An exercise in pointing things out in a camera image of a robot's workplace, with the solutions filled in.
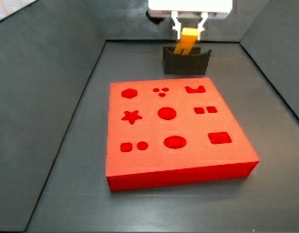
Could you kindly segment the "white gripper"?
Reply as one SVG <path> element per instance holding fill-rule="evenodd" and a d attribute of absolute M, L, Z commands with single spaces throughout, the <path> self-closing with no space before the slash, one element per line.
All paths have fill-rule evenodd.
<path fill-rule="evenodd" d="M 209 18 L 225 18 L 232 10 L 233 0 L 148 0 L 148 13 L 152 17 L 171 17 L 172 30 L 176 32 L 176 39 L 181 38 L 181 23 L 179 15 L 193 13 L 200 15 L 197 23 L 197 41 L 200 40 L 204 24 Z"/>

